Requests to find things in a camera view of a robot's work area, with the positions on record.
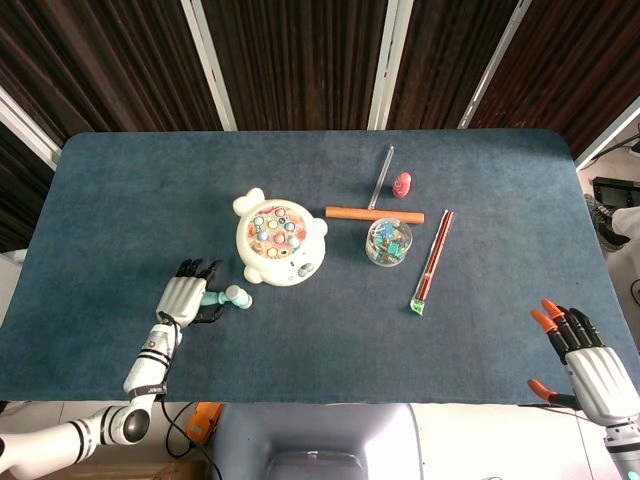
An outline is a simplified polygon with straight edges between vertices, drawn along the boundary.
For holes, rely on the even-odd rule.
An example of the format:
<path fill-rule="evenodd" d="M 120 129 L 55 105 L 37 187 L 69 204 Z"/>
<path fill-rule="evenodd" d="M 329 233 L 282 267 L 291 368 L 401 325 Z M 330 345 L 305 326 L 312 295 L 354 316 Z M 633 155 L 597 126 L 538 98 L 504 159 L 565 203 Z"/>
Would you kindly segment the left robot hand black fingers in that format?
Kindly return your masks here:
<path fill-rule="evenodd" d="M 211 324 L 223 313 L 221 304 L 204 305 L 209 283 L 222 264 L 214 260 L 201 268 L 202 259 L 186 259 L 168 281 L 156 307 L 156 317 L 162 324 L 176 324 L 181 329 L 191 324 Z"/>

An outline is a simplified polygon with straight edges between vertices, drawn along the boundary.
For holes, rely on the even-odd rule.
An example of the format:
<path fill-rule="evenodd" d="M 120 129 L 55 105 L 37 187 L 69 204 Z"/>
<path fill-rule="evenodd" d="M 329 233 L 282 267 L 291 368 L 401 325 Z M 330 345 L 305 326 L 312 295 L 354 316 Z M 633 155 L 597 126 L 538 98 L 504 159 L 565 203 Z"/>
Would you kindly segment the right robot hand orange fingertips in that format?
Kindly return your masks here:
<path fill-rule="evenodd" d="M 527 385 L 550 405 L 583 411 L 593 423 L 611 427 L 639 419 L 639 394 L 615 350 L 596 324 L 576 308 L 549 298 L 530 311 L 568 375 L 572 392 L 560 394 L 537 379 Z"/>

